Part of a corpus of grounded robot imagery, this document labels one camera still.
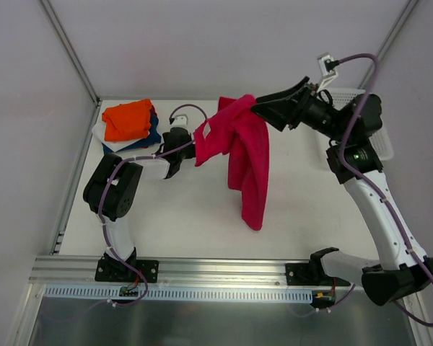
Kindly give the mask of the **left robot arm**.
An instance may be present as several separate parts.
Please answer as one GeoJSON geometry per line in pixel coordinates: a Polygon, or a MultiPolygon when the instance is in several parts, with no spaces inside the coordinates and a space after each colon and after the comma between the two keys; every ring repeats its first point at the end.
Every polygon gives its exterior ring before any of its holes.
{"type": "Polygon", "coordinates": [[[100,219],[106,243],[97,263],[97,282],[157,282],[159,262],[137,258],[126,215],[140,181],[169,179],[183,160],[195,157],[192,136],[184,125],[172,126],[163,134],[163,141],[151,156],[122,159],[117,154],[104,155],[84,189],[83,201],[100,219]]]}

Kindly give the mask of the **crimson red t-shirt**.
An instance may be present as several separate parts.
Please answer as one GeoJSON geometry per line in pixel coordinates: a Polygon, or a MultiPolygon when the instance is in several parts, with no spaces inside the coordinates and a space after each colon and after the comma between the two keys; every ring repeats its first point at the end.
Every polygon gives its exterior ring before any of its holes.
{"type": "Polygon", "coordinates": [[[251,111],[255,97],[220,97],[217,112],[193,133],[196,166],[228,155],[227,186],[241,192],[241,218],[254,231],[261,230],[268,197],[270,169],[266,122],[251,111]]]}

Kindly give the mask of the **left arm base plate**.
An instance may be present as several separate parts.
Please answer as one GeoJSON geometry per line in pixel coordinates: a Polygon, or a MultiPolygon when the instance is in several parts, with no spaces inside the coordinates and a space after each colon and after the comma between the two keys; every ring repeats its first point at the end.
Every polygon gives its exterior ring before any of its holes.
{"type": "MultiPolygon", "coordinates": [[[[137,259],[133,252],[126,263],[140,272],[148,283],[156,283],[159,262],[150,259],[137,259]]],[[[141,277],[129,267],[108,254],[104,254],[97,262],[95,281],[101,283],[133,283],[136,279],[142,283],[141,277]]]]}

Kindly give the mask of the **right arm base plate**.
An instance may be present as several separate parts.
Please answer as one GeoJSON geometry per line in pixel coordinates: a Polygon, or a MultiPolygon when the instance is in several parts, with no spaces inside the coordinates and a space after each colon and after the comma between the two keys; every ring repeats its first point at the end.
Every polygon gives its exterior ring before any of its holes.
{"type": "Polygon", "coordinates": [[[349,287],[350,282],[340,278],[333,278],[324,273],[322,267],[312,262],[296,262],[285,264],[287,285],[332,286],[349,287]]]}

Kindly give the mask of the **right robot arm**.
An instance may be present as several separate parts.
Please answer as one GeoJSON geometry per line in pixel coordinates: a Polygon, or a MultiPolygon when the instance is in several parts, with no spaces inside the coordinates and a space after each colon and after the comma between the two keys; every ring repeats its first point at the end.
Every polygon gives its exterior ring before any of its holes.
{"type": "Polygon", "coordinates": [[[327,162],[340,185],[356,203],[375,243],[376,260],[351,256],[335,247],[310,256],[302,279],[325,285],[337,278],[364,289],[384,306],[425,289],[433,280],[433,257],[406,229],[370,137],[382,127],[381,99],[359,94],[340,110],[333,98],[305,77],[282,92],[257,98],[251,110],[275,129],[299,124],[328,137],[327,162]]]}

